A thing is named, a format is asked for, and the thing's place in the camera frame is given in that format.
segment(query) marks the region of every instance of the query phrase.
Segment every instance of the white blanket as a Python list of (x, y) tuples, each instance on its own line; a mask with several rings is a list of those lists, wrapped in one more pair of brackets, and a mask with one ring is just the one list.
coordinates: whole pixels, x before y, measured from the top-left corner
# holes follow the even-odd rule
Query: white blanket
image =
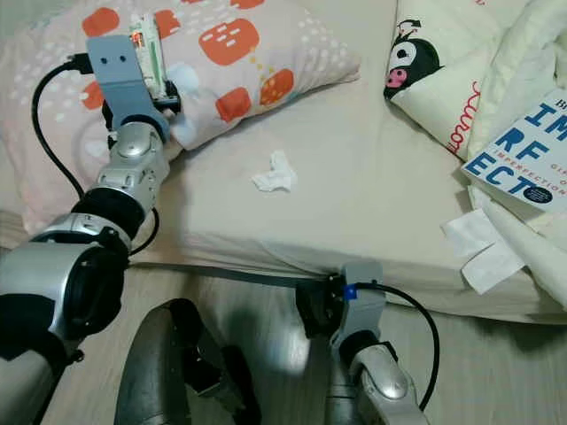
[[(567, 85), (564, 0), (399, 0), (384, 94), (462, 159)], [(542, 288), (567, 307), (567, 220), (475, 197)]]

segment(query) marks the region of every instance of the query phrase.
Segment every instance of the blue clip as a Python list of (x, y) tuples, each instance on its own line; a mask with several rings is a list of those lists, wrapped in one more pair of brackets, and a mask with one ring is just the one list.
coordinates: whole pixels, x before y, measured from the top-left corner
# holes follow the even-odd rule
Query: blue clip
[(358, 292), (356, 289), (356, 284), (345, 286), (345, 300), (350, 301), (351, 299), (358, 298)]

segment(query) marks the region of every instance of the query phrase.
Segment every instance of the orange pattern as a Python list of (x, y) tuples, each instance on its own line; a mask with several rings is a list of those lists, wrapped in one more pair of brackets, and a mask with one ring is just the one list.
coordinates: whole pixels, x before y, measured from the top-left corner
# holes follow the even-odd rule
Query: orange pattern
[(158, 24), (159, 38), (169, 37), (179, 28), (181, 24), (175, 18), (174, 13), (169, 9), (155, 12), (156, 24)]
[(238, 4), (238, 9), (252, 9), (264, 3), (264, 0), (230, 0), (230, 5)]
[(274, 104), (293, 89), (293, 72), (289, 69), (278, 71), (268, 78), (260, 93), (260, 104), (268, 106)]
[(97, 109), (103, 105), (105, 98), (103, 97), (103, 92), (100, 90), (100, 86), (96, 81), (93, 81), (85, 87), (82, 92), (89, 96), (82, 100), (82, 104), (84, 104), (87, 109)]
[(120, 24), (118, 13), (108, 7), (96, 9), (82, 22), (82, 30), (87, 37), (99, 37), (116, 29)]
[(215, 64), (228, 66), (253, 51), (260, 36), (252, 22), (236, 19), (205, 31), (198, 43)]
[(234, 89), (216, 101), (216, 110), (226, 122), (244, 117), (252, 106), (248, 90), (244, 87)]

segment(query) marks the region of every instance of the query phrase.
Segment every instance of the gray gripper bracket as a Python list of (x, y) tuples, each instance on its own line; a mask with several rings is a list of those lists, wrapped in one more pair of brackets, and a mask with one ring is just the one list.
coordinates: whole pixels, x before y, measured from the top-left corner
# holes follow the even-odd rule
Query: gray gripper bracket
[(89, 38), (87, 50), (97, 82), (113, 112), (113, 130), (126, 122), (144, 121), (156, 127), (164, 143), (169, 140), (169, 124), (153, 105), (129, 37)]

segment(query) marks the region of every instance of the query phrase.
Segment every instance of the mattress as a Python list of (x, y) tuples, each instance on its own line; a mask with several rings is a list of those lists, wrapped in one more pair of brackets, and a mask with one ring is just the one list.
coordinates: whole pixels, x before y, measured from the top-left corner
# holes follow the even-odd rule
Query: mattress
[[(470, 210), (461, 163), (382, 96), (395, 0), (300, 2), (361, 53), (361, 78), (184, 152), (160, 192), (159, 235), (134, 260), (312, 276), (373, 258), (386, 284), (432, 310), (566, 322), (524, 271), (482, 297), (464, 282), (439, 227)], [(259, 192), (251, 177), (269, 169), (277, 150), (299, 182), (290, 193)]]

